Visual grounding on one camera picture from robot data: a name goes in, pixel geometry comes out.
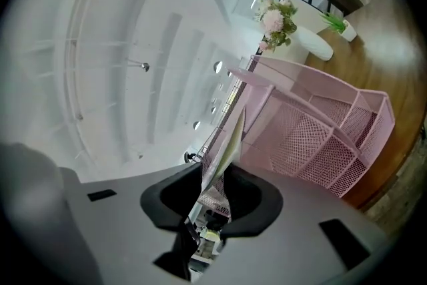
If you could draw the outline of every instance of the pink wire rack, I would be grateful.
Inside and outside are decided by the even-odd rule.
[[[226,131],[218,127],[215,128],[203,145],[208,146],[208,150],[205,153],[202,150],[197,153],[195,162],[201,162],[203,182],[210,180],[213,176],[209,174],[209,167],[220,150],[226,136]],[[197,201],[213,211],[229,217],[230,207],[226,193],[224,192],[224,175],[220,176],[207,191],[202,192]]]
[[[298,63],[252,59],[258,62],[253,72],[229,68],[247,84],[234,109],[246,105],[241,163],[315,182],[342,197],[368,171],[393,130],[388,95]],[[222,134],[233,126],[229,122]],[[203,167],[214,154],[212,146]],[[228,216],[222,182],[213,185],[215,204],[207,196],[204,204]]]

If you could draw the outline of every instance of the wooden table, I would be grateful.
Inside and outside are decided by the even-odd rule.
[[[394,130],[368,172],[343,197],[362,208],[392,181],[419,137],[426,116],[427,56],[424,38],[403,0],[376,0],[346,19],[357,38],[348,43],[329,29],[321,31],[334,55],[324,62],[309,54],[306,65],[390,96]]]

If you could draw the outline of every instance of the flower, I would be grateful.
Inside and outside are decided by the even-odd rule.
[[[269,10],[263,16],[262,23],[268,33],[279,32],[283,27],[283,15],[279,10]]]
[[[292,5],[292,2],[290,0],[279,0],[279,4],[290,6]]]
[[[267,12],[268,8],[272,5],[270,0],[260,0],[260,7],[258,7],[258,11],[261,15]]]
[[[268,48],[268,44],[267,44],[267,42],[265,42],[265,41],[260,41],[260,49],[261,49],[262,51],[265,51],[265,50],[267,50],[267,48]]]

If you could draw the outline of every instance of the white pot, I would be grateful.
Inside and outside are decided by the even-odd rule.
[[[346,29],[341,33],[341,36],[351,42],[358,35],[352,25],[344,20],[344,24],[346,24]]]
[[[329,61],[334,54],[331,46],[319,35],[305,27],[298,26],[296,31],[290,35],[291,39],[295,39],[302,47],[306,48],[310,53]]]

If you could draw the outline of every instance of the gray surface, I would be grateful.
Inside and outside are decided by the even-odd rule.
[[[15,148],[14,154],[6,152],[11,167],[1,175],[0,183],[8,217],[54,271],[75,284],[187,284],[153,265],[171,250],[175,233],[157,229],[139,201],[147,187],[188,164],[80,184],[74,171],[62,169],[59,173],[47,157],[35,151]],[[198,284],[319,284],[336,280],[346,268],[318,225],[325,220],[341,220],[370,252],[386,242],[379,228],[324,188],[245,169],[280,190],[284,199],[281,214],[258,237],[230,238]],[[117,195],[90,202],[87,194],[106,189]]]

